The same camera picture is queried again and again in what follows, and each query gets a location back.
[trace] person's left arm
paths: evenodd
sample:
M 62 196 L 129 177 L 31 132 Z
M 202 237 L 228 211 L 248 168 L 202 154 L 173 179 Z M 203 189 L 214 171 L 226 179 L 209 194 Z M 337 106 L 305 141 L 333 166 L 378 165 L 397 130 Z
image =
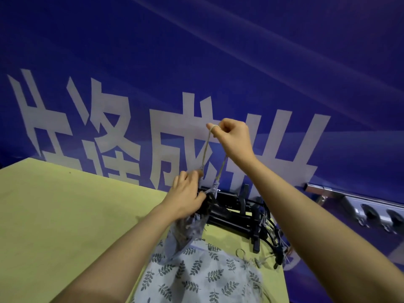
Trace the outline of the person's left arm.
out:
M 176 219 L 198 210 L 206 198 L 198 195 L 199 173 L 181 171 L 163 202 L 127 231 L 51 303 L 124 303 L 157 241 Z

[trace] table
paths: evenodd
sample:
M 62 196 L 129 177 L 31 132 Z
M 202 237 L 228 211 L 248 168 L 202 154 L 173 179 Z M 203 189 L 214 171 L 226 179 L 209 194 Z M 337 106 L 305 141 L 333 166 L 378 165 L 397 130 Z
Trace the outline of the table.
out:
M 0 170 L 0 302 L 49 302 L 157 205 L 164 191 L 27 158 Z M 235 255 L 250 241 L 209 225 L 203 238 Z M 261 242 L 258 257 L 269 255 Z M 261 268 L 272 302 L 289 302 L 274 258 Z

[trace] drawstring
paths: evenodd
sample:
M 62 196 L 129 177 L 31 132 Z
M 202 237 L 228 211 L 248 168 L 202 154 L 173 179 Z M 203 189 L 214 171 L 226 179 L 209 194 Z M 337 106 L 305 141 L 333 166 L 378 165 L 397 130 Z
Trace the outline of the drawstring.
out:
M 203 158 L 202 158 L 202 165 L 201 165 L 201 167 L 200 167 L 200 170 L 202 170 L 202 172 L 203 172 L 203 170 L 204 170 L 204 168 L 205 168 L 205 157 L 206 157 L 206 151 L 207 151 L 207 149 L 208 149 L 208 145 L 209 145 L 209 139 L 210 139 L 210 135 L 212 134 L 212 129 L 215 127 L 215 126 L 218 126 L 217 124 L 215 124 L 214 126 L 212 126 L 211 128 L 210 128 L 210 130 L 209 130 L 209 135 L 208 135 L 208 140 L 206 141 L 206 145 L 205 145 L 205 150 L 204 150 L 204 152 L 203 152 Z M 221 175 L 222 175 L 222 171 L 223 171 L 223 168 L 224 168 L 224 166 L 225 166 L 225 164 L 226 164 L 226 159 L 227 159 L 227 155 L 225 156 L 225 159 L 224 159 L 224 161 L 223 161 L 223 163 L 222 163 L 222 167 L 220 168 L 220 170 L 219 170 L 219 173 L 218 173 L 218 175 L 215 177 L 215 180 L 214 180 L 214 182 L 213 182 L 213 185 L 212 185 L 212 188 L 210 188 L 210 189 L 208 189 L 208 190 L 206 190 L 205 191 L 205 193 L 213 193 L 213 195 L 215 196 L 215 198 L 217 197 L 217 190 L 218 190 L 218 188 L 219 188 L 219 180 L 220 180 L 220 177 L 221 177 Z

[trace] person's right arm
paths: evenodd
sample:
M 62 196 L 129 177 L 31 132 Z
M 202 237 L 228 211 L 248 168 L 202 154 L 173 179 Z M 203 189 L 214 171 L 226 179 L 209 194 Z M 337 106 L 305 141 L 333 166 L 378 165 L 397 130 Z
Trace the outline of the person's right arm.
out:
M 404 303 L 404 275 L 383 254 L 254 155 L 244 122 L 212 129 L 252 180 L 289 242 L 335 302 Z

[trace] person's left hand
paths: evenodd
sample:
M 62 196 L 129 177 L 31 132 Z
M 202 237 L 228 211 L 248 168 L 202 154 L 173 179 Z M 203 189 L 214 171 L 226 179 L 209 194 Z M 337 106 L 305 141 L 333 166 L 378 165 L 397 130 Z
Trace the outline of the person's left hand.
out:
M 198 180 L 202 172 L 193 170 L 189 173 L 181 171 L 173 181 L 173 186 L 167 193 L 161 205 L 173 219 L 185 218 L 195 213 L 206 198 L 202 191 L 198 194 Z

